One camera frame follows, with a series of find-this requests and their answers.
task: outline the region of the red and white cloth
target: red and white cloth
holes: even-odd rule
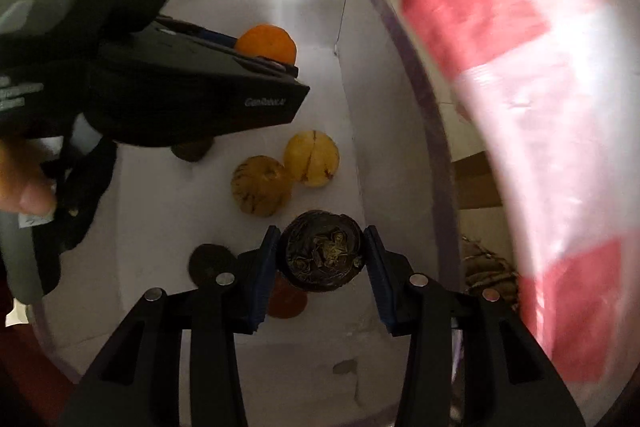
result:
[[[402,0],[487,144],[523,318],[594,425],[640,362],[640,0]]]

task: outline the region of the human hand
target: human hand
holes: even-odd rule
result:
[[[39,151],[23,140],[0,140],[0,210],[47,216],[55,207]]]

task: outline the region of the label sticker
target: label sticker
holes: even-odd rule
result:
[[[28,216],[27,214],[18,214],[18,226],[21,229],[30,229],[31,227],[39,227],[53,221],[53,212],[49,216]]]

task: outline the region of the metal screw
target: metal screw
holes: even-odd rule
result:
[[[409,277],[409,282],[413,286],[418,286],[418,288],[422,288],[429,284],[429,278],[422,273],[414,273],[411,277]]]
[[[155,302],[162,297],[162,288],[151,288],[145,292],[145,299],[149,302]]]
[[[489,302],[497,302],[500,300],[500,293],[493,288],[486,288],[482,290],[482,297]]]
[[[216,277],[216,282],[220,286],[229,286],[236,280],[236,276],[229,272],[222,272]]]

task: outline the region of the yellow dried fruit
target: yellow dried fruit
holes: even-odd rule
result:
[[[334,178],[339,165],[340,153],[336,144],[321,131],[296,134],[284,152],[287,171],[307,187],[326,185]]]
[[[253,156],[235,170],[231,192],[240,209],[260,217],[273,216],[291,199],[293,180],[280,162]]]

